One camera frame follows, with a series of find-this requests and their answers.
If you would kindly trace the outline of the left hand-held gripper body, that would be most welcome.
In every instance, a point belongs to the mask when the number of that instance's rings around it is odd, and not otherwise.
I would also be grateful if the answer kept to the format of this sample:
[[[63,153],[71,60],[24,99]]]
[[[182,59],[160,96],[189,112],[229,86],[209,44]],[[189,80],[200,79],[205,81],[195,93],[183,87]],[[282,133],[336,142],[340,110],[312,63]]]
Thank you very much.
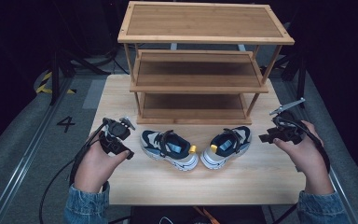
[[[127,117],[120,118],[119,121],[103,118],[103,127],[104,130],[100,132],[99,140],[106,154],[118,155],[123,151],[130,150],[122,144],[122,140],[131,134],[131,129],[135,130]]]

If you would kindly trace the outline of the black box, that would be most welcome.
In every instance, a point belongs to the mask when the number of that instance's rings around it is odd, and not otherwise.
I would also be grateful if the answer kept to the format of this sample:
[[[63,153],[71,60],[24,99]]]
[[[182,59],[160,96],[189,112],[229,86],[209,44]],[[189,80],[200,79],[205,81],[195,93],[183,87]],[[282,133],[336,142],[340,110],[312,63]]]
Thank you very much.
[[[267,224],[260,206],[133,206],[130,224]]]

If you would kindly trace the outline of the black metal stand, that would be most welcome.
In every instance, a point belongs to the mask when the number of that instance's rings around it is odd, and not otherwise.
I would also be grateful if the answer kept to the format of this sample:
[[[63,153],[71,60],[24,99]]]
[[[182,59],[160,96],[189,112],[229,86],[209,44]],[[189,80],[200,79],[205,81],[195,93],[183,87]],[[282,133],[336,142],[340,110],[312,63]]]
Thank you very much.
[[[75,75],[74,67],[71,61],[74,60],[89,69],[97,75],[108,75],[108,72],[103,71],[96,65],[87,62],[86,60],[76,56],[74,53],[66,49],[55,49],[51,52],[51,77],[52,77],[52,96],[51,105],[55,105],[58,101],[60,91],[60,73],[63,73],[65,77],[73,77]]]
[[[283,81],[292,81],[297,77],[296,98],[299,100],[304,96],[306,81],[306,59],[302,53],[290,53],[277,60],[273,67],[280,68],[285,64],[281,73]]]

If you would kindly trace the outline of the metal floor rail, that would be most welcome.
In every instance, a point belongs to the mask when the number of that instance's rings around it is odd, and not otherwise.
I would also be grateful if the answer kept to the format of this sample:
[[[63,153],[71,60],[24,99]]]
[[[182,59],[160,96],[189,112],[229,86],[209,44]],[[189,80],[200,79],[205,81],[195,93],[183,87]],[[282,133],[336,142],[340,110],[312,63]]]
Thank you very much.
[[[62,82],[61,86],[59,86],[59,88],[51,95],[53,104],[48,104],[46,113],[42,117],[41,121],[37,124],[37,129],[32,135],[30,143],[21,155],[21,159],[10,176],[10,179],[7,181],[6,187],[0,195],[0,223],[14,196],[16,195],[24,177],[28,173],[34,157],[40,148],[45,132],[51,123],[57,109],[59,108],[62,99],[72,84],[72,81],[73,80],[71,78],[66,78]]]

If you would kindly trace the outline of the person's right hand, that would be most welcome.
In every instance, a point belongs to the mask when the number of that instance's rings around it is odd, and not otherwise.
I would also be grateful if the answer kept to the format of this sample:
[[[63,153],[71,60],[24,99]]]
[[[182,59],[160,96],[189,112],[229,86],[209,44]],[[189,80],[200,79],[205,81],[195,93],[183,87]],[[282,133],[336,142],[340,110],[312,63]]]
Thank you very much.
[[[308,194],[327,195],[334,192],[323,156],[308,136],[296,145],[275,138],[273,143],[288,154],[296,168],[306,177],[304,191]]]

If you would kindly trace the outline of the yellow and black floor tape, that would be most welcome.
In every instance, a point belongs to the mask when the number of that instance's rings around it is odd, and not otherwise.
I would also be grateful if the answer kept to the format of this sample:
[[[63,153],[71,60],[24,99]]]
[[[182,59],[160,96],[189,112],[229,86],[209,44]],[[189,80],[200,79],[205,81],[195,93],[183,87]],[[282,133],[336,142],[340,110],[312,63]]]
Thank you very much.
[[[47,88],[47,84],[48,84],[48,81],[49,81],[49,79],[51,78],[51,76],[52,76],[52,72],[47,72],[47,73],[43,76],[43,78],[42,78],[42,80],[41,80],[39,86],[38,86],[38,87],[36,88],[36,90],[35,90],[36,93],[40,93],[40,92],[49,93],[49,94],[52,94],[52,93],[53,93],[52,89],[48,89],[48,88]],[[76,90],[76,89],[69,89],[69,90],[67,90],[66,93],[76,94],[76,93],[77,93],[77,90]]]

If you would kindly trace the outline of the person's left hand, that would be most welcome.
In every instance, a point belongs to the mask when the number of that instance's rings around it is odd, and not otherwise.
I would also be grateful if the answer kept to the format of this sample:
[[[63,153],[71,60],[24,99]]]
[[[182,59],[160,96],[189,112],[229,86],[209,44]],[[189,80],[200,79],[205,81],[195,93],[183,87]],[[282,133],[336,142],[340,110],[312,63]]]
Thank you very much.
[[[126,150],[115,156],[109,156],[94,137],[76,171],[74,188],[87,193],[99,193],[103,184],[129,154],[130,152]]]

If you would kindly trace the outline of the beige and navy sneaker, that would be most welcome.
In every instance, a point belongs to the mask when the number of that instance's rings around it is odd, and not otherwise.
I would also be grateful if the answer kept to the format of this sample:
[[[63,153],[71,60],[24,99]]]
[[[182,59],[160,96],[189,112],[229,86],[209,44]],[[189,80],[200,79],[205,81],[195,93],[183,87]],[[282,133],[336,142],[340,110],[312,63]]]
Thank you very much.
[[[199,161],[197,147],[173,130],[164,133],[146,130],[141,134],[143,152],[151,159],[168,161],[180,171],[190,171]]]
[[[252,134],[248,127],[225,129],[200,155],[202,163],[212,170],[222,168],[231,158],[243,155],[249,148]]]

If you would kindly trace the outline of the wooden three-tier shoe rack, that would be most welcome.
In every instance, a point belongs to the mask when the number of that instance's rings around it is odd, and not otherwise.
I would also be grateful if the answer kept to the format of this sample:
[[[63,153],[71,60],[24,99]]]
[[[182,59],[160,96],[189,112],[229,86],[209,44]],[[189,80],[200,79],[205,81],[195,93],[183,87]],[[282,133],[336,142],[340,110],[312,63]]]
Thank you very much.
[[[118,32],[140,124],[251,124],[269,69],[256,49],[294,44],[268,5],[131,1]],[[255,49],[245,50],[251,45]]]

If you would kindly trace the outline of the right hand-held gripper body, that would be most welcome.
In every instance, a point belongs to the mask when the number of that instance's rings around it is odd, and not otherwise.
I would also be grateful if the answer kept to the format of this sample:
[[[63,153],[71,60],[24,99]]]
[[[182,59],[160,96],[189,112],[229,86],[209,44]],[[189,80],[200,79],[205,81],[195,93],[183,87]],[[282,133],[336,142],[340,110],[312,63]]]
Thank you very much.
[[[280,105],[277,109],[269,113],[270,115],[275,115],[272,119],[275,127],[268,129],[268,133],[274,133],[274,136],[270,138],[279,138],[284,142],[292,141],[295,145],[302,141],[305,126],[290,111],[290,108],[304,102],[305,99],[302,97],[292,103]]]

